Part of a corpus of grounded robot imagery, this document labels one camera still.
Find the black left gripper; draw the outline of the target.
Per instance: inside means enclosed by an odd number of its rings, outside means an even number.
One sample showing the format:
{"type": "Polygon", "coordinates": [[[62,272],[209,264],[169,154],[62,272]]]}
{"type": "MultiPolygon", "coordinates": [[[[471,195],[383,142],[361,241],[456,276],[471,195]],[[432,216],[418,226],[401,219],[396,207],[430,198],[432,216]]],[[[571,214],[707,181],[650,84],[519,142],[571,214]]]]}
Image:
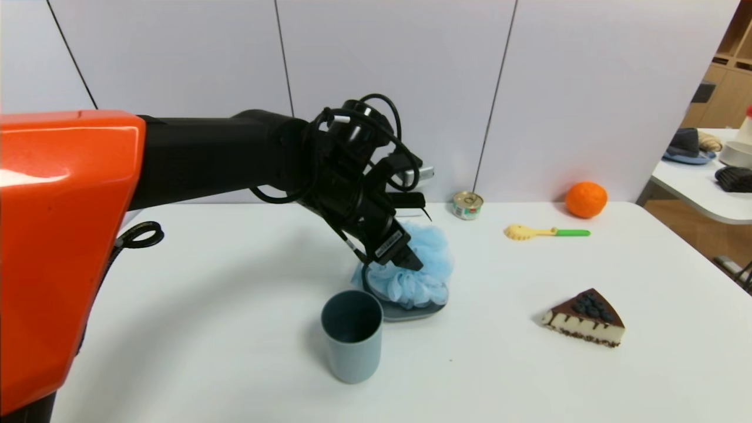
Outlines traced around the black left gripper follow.
{"type": "Polygon", "coordinates": [[[360,262],[385,265],[392,262],[398,268],[421,271],[424,263],[408,242],[411,236],[398,222],[395,210],[388,203],[373,200],[363,190],[355,191],[341,218],[341,232],[357,239],[363,246],[347,241],[360,262]]]}

